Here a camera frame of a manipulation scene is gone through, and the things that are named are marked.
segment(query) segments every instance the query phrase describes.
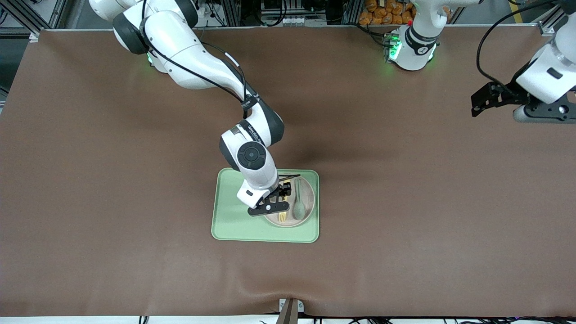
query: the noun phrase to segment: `white robot link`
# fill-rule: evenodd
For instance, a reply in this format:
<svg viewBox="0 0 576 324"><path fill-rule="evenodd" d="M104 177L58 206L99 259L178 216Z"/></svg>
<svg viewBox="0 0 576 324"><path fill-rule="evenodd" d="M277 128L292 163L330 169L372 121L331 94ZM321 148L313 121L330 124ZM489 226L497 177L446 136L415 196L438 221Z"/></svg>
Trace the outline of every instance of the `white robot link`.
<svg viewBox="0 0 576 324"><path fill-rule="evenodd" d="M388 59L404 70L416 71L432 59L438 37L447 22L444 6L477 5L482 0L412 0L416 17L412 25L391 32L393 41Z"/></svg>
<svg viewBox="0 0 576 324"><path fill-rule="evenodd" d="M96 13L106 12L110 18L111 10L104 10L103 2L90 0ZM244 177L237 197L249 207L251 216L288 210L290 205L284 198L291 194L290 183L281 184L267 149L282 139L284 123L232 64L206 51L192 31L197 22L196 7L190 0L144 0L118 12L112 25L124 48L134 54L148 53L156 69L183 88L217 86L241 102L245 118L224 132L219 144L226 161Z"/></svg>
<svg viewBox="0 0 576 324"><path fill-rule="evenodd" d="M576 0L560 0L568 21L507 85L493 79L472 95L472 116L491 107L518 104L525 123L576 123Z"/></svg>

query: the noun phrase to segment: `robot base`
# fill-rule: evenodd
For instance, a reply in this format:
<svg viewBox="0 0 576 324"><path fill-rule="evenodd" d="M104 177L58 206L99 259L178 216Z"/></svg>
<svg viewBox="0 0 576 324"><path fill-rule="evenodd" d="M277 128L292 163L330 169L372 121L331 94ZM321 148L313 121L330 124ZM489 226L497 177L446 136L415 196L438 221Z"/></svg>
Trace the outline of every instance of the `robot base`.
<svg viewBox="0 0 576 324"><path fill-rule="evenodd" d="M426 63L432 59L436 45L430 50L421 47L426 52L423 55L417 55L411 47L407 46L406 29L408 26L405 25L391 32L387 43L392 47L385 48L384 55L387 61L396 63L404 70L417 71L425 67Z"/></svg>
<svg viewBox="0 0 576 324"><path fill-rule="evenodd" d="M318 174L312 170L293 169L278 169L278 174L301 175L290 181L293 190L301 193L302 205L296 207L295 195L292 193L287 198L290 209L285 216L274 213L253 217L248 214L248 207L236 197L238 188L244 181L242 174L231 168L220 171L214 200L212 236L218 240L314 242L320 234L320 179Z"/></svg>

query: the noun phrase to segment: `brown table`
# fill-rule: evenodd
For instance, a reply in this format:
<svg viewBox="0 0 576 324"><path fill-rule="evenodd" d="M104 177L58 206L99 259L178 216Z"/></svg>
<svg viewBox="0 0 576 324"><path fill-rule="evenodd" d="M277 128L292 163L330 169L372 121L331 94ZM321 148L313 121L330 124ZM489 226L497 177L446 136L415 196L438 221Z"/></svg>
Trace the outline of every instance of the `brown table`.
<svg viewBox="0 0 576 324"><path fill-rule="evenodd" d="M409 73L354 28L207 31L286 122L279 168L321 179L313 244L210 235L219 135L241 118L111 32L43 32L0 116L0 315L576 315L574 126L470 116L485 28ZM497 28L508 81L545 41Z"/></svg>

